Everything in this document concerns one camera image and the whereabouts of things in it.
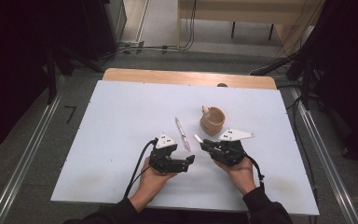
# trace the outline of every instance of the black sleeve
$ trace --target black sleeve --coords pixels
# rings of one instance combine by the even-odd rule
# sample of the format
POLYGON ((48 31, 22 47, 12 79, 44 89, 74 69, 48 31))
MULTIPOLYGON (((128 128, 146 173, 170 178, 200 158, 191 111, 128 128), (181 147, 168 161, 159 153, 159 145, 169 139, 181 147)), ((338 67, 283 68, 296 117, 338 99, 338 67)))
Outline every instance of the black sleeve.
POLYGON ((79 224, 124 224, 130 223, 138 216, 128 198, 121 200, 113 207, 95 212, 85 217, 79 224))
POLYGON ((252 224, 293 223, 283 206, 270 201, 261 188, 250 191, 242 199, 251 213, 249 220, 252 224))

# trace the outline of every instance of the table leg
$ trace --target table leg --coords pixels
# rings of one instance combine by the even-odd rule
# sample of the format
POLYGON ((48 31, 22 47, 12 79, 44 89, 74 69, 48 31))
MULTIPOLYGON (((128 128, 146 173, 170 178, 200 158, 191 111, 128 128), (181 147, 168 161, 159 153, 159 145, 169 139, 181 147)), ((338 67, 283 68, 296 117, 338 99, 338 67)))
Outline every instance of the table leg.
POLYGON ((176 47, 180 48, 180 33, 181 33, 181 0, 178 0, 178 18, 176 23, 176 47))
POLYGON ((305 36, 310 26, 314 25, 319 19, 324 0, 306 1, 305 4, 306 11, 301 14, 295 25, 275 25, 275 30, 281 40, 286 56, 296 51, 300 39, 305 36))

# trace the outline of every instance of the brown cup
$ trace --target brown cup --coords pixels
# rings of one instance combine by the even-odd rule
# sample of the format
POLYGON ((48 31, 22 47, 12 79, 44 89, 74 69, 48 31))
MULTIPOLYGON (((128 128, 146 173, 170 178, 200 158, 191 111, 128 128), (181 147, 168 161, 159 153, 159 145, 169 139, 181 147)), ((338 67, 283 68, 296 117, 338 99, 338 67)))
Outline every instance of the brown cup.
POLYGON ((202 115, 200 126, 208 135, 215 135, 222 130, 225 120, 225 114, 219 108, 209 107, 209 113, 202 115))

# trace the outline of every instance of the wooden table edge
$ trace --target wooden table edge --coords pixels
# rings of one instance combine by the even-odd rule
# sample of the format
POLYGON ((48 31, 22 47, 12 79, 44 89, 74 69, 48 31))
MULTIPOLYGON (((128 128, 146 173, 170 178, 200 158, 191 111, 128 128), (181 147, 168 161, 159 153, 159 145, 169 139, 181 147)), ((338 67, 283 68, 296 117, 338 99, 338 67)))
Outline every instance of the wooden table edge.
POLYGON ((203 72, 109 68, 105 71, 103 80, 199 86, 217 86, 223 83, 230 88, 277 90, 275 80, 272 77, 203 72))

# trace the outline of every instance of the chair leg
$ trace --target chair leg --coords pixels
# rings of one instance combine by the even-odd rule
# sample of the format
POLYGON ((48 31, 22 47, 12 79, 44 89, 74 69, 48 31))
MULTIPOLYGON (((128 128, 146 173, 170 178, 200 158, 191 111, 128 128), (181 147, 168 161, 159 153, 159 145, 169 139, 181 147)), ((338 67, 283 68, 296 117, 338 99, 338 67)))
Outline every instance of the chair leg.
POLYGON ((271 24, 271 29, 269 29, 269 36, 268 36, 268 40, 271 40, 271 36, 272 36, 272 30, 274 29, 274 24, 271 24))
POLYGON ((234 37, 235 21, 232 22, 231 38, 234 37))

